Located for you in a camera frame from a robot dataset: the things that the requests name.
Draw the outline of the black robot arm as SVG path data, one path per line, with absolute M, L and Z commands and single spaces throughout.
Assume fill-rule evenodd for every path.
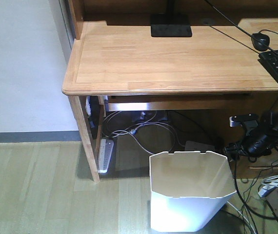
M 241 126 L 244 137 L 230 143 L 223 149 L 226 156 L 238 160 L 245 156 L 250 162 L 256 162 L 261 156 L 268 156 L 278 146 L 278 98 L 271 109 L 261 117 L 256 114 L 236 115 L 229 118 L 230 126 Z

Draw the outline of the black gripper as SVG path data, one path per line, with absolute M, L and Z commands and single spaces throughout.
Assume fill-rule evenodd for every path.
M 269 133 L 250 133 L 236 143 L 224 147 L 228 161 L 238 161 L 239 156 L 268 156 L 278 143 L 278 136 Z

